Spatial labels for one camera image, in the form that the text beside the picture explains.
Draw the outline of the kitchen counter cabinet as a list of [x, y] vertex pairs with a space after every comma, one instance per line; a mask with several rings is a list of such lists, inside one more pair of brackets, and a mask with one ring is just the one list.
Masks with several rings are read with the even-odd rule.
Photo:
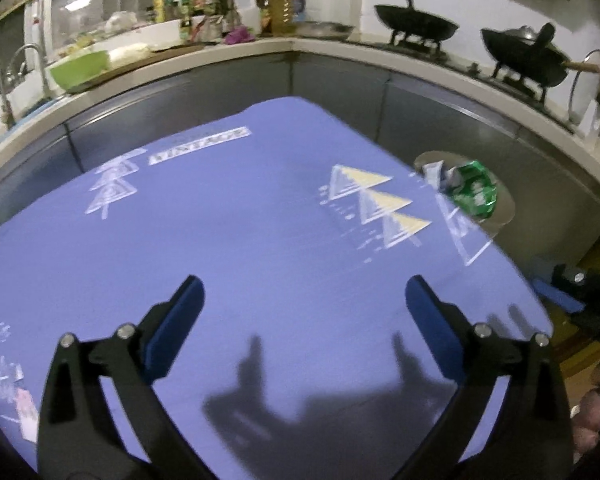
[[600, 269], [600, 140], [544, 108], [409, 56], [317, 40], [190, 52], [76, 96], [0, 135], [0, 225], [111, 157], [269, 99], [317, 104], [404, 162], [430, 151], [478, 159], [513, 196], [498, 244]]

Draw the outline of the green plastic basin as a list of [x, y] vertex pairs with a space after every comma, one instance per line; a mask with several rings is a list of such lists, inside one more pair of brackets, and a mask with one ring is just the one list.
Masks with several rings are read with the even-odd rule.
[[106, 50], [80, 51], [66, 56], [48, 68], [55, 84], [70, 92], [110, 69], [110, 57]]

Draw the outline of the white plastic jug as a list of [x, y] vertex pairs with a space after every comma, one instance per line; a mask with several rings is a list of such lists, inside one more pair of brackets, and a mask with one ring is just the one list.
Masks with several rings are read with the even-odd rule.
[[261, 13], [257, 0], [234, 0], [234, 8], [245, 28], [253, 36], [259, 36], [261, 33]]

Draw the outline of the blue printed table cloth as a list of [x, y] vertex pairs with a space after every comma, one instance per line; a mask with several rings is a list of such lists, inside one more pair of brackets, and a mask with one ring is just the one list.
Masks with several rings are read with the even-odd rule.
[[189, 275], [206, 302], [156, 393], [223, 479], [388, 479], [455, 387], [408, 313], [552, 326], [516, 266], [411, 170], [285, 98], [168, 136], [0, 226], [0, 428], [28, 463], [59, 338], [108, 337]]

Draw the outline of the black wok left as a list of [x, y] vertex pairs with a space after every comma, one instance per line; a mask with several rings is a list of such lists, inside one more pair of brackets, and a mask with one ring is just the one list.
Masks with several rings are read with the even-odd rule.
[[417, 10], [414, 0], [405, 1], [406, 6], [374, 5], [379, 21], [391, 30], [388, 45], [406, 46], [411, 37], [416, 37], [419, 46], [433, 46], [434, 52], [440, 53], [442, 42], [451, 39], [460, 25], [439, 15]]

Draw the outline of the yellow oil bottle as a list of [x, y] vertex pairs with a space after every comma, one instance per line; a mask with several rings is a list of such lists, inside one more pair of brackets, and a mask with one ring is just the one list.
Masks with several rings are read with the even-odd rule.
[[294, 0], [268, 0], [272, 35], [291, 36], [294, 33]]

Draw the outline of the round metal trash bin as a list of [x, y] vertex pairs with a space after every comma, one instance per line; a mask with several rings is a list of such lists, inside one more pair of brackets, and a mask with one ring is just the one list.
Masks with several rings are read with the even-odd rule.
[[[422, 165], [427, 162], [436, 162], [437, 160], [443, 160], [448, 166], [455, 167], [463, 165], [465, 162], [469, 162], [470, 160], [477, 159], [469, 159], [459, 154], [454, 154], [450, 152], [442, 152], [442, 151], [430, 151], [420, 154], [414, 161], [414, 168], [416, 171], [422, 174]], [[505, 184], [498, 180], [495, 174], [486, 168], [490, 172], [492, 179], [496, 184], [496, 188], [498, 189], [498, 201], [496, 202], [494, 213], [490, 218], [479, 220], [475, 219], [475, 222], [478, 222], [480, 226], [490, 235], [490, 237], [494, 237], [498, 235], [498, 232], [507, 226], [509, 222], [511, 222], [515, 215], [515, 203], [513, 196], [510, 195], [508, 188], [506, 188]]]

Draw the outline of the chrome sink faucet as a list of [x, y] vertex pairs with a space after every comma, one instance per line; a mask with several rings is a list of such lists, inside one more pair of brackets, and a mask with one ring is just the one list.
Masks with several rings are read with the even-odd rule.
[[[33, 51], [36, 56], [36, 62], [27, 61], [27, 52]], [[7, 65], [7, 80], [10, 88], [15, 89], [26, 81], [29, 74], [39, 73], [42, 86], [42, 97], [49, 101], [54, 95], [50, 88], [50, 83], [46, 75], [46, 57], [42, 48], [38, 44], [28, 42], [15, 50]]]

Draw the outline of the white crumpled wrapper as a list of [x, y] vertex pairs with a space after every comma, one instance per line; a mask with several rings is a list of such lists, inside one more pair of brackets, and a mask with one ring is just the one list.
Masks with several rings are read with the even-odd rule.
[[452, 171], [443, 160], [427, 162], [422, 165], [422, 176], [425, 181], [436, 191], [449, 194], [452, 190]]

